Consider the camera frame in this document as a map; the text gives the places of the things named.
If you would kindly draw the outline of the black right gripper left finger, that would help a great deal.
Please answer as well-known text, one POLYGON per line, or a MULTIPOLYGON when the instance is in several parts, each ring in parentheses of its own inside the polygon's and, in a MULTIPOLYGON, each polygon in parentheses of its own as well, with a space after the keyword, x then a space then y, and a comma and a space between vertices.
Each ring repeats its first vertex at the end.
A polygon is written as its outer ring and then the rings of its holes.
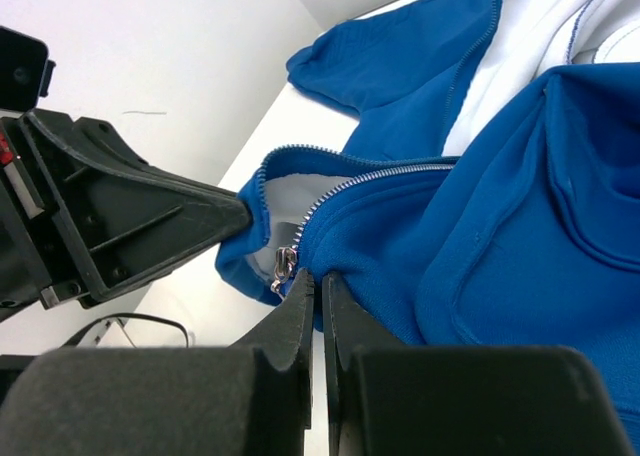
POLYGON ((5 455, 300 455, 311 425, 314 282, 227 347, 36 357, 1 406, 5 455))

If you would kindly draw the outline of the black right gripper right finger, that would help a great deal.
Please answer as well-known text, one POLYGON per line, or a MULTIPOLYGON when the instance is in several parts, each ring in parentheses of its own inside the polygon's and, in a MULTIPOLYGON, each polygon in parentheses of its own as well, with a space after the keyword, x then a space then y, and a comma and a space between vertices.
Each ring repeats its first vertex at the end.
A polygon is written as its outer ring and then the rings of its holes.
POLYGON ((410 346, 322 282, 333 455, 630 455, 604 383, 560 346, 410 346))

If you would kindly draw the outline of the blue zip-up jacket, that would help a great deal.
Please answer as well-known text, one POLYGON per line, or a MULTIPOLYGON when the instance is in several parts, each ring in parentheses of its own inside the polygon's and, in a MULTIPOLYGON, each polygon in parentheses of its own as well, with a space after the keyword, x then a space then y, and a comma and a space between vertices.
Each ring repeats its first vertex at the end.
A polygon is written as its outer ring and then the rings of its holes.
POLYGON ((287 71, 358 126, 266 156, 221 278, 276 305, 336 271, 407 343, 575 348, 637 442, 639 0, 419 0, 287 71))

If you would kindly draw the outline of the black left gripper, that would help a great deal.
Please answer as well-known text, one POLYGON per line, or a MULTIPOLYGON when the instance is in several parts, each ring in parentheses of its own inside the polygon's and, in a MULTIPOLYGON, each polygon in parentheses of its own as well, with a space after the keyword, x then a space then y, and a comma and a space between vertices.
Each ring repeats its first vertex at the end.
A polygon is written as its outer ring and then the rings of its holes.
POLYGON ((3 320, 34 303, 103 304, 252 221, 235 193, 149 165, 106 121, 30 111, 55 66, 44 42, 1 28, 3 320))

